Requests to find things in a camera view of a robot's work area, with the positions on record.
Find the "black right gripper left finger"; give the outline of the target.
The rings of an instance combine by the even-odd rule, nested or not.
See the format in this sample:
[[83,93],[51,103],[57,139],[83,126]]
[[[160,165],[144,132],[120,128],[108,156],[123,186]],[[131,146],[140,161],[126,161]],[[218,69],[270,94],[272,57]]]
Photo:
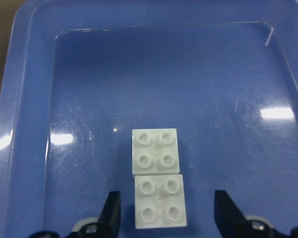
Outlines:
[[108,193],[97,221],[97,238],[117,238],[121,225],[120,191]]

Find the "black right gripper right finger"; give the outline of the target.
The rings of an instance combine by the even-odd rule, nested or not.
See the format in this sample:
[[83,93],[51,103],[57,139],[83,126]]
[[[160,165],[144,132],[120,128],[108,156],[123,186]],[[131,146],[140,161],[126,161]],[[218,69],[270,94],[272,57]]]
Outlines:
[[215,190],[214,220],[223,238],[249,238],[248,220],[225,190]]

